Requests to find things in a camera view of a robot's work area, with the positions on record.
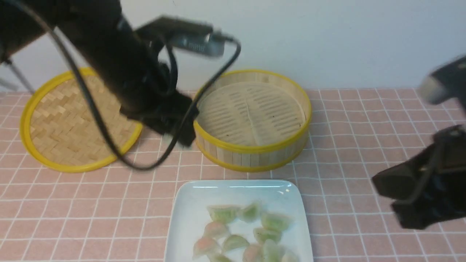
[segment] woven bamboo lid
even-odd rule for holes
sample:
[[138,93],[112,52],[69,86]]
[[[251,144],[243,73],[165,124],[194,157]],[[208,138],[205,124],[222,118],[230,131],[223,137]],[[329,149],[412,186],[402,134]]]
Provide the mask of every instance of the woven bamboo lid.
[[[120,103],[90,69],[82,70],[114,142],[123,152],[137,140],[141,125],[119,112]],[[63,172],[84,172],[115,161],[70,73],[39,89],[23,113],[21,135],[40,162]]]

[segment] green dumpling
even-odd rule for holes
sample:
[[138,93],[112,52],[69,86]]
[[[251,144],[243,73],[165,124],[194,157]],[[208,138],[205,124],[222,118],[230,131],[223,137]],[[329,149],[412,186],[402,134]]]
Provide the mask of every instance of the green dumpling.
[[291,225],[292,219],[279,213],[265,213],[261,217],[262,226],[275,231],[285,231]]
[[299,258],[295,253],[287,250],[285,255],[281,258],[281,262],[299,262]]
[[278,243],[281,240],[281,232],[265,228],[254,228],[254,238],[261,244],[265,243],[267,239],[271,239],[275,243]]
[[208,257],[210,262],[233,262],[233,260],[222,254],[209,255]]
[[249,246],[249,242],[246,240],[246,238],[233,234],[225,239],[225,242],[223,242],[222,245],[222,252],[228,252],[233,249],[237,248],[245,248]]
[[236,219],[236,213],[240,208],[237,206],[210,206],[207,207],[213,221],[229,224]]
[[262,246],[262,257],[264,262],[280,262],[280,253],[277,243],[271,239],[267,239]]
[[238,212],[238,218],[244,222],[251,223],[256,221],[261,211],[261,204],[259,201],[241,209]]

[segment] pink tiled tablecloth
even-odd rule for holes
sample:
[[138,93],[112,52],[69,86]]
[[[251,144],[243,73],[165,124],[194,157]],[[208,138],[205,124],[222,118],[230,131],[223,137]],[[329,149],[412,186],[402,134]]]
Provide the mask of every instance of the pink tiled tablecloth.
[[[463,123],[454,101],[422,103],[414,90],[312,90],[310,141],[271,172],[225,170],[194,151],[134,172],[120,163],[94,172],[49,170],[21,144],[28,95],[0,94],[0,261],[162,261],[172,202],[193,179],[286,179],[307,212],[315,262],[465,262],[466,220],[403,230],[370,177],[415,155],[438,129]],[[166,145],[145,132],[139,163]]]

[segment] white plate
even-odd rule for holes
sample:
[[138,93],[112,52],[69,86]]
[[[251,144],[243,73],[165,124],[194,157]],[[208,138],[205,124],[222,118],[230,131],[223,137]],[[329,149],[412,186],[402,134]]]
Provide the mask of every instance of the white plate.
[[[246,206],[261,200],[271,212],[287,214],[294,219],[291,228],[283,233],[281,245],[294,251],[301,262],[314,261],[306,213],[298,188],[283,180],[203,180],[184,184],[175,199],[165,249],[165,262],[188,262],[192,259],[194,243],[202,237],[204,227],[211,222],[206,209],[210,205]],[[256,243],[253,229],[260,221],[248,224],[236,220],[229,225],[232,234],[239,234]],[[242,262],[244,249],[227,253],[234,262]],[[196,262],[209,262],[203,256]]]

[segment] dumpling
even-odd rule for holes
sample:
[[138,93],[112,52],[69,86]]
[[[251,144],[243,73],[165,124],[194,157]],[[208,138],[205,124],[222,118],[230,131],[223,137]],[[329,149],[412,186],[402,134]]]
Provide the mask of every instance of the dumpling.
[[265,213],[261,217],[262,226],[275,231],[285,231],[291,225],[291,218],[278,213]]
[[262,247],[251,244],[244,250],[243,262],[262,262]]
[[295,253],[287,250],[285,255],[281,258],[281,262],[299,262],[299,258]]
[[213,221],[229,224],[236,219],[236,213],[240,208],[236,206],[210,206],[207,207]]
[[277,243],[271,239],[267,239],[262,246],[263,262],[281,262],[280,253]]
[[209,255],[209,260],[210,262],[233,262],[231,259],[222,254]]
[[254,238],[261,244],[265,243],[267,239],[271,239],[278,243],[281,239],[281,232],[268,230],[265,228],[254,228]]
[[202,237],[194,244],[192,258],[196,259],[203,255],[209,255],[219,252],[219,244],[210,237]]
[[260,210],[261,210],[260,202],[259,201],[254,202],[251,205],[241,209],[238,212],[238,218],[247,223],[254,222],[259,217]]
[[204,236],[214,239],[219,239],[224,236],[228,236],[229,234],[230,232],[226,225],[218,221],[212,221],[204,228]]
[[223,242],[222,246],[222,252],[228,252],[233,249],[237,248],[245,248],[249,246],[249,242],[246,240],[246,238],[233,234],[225,239],[225,242]]

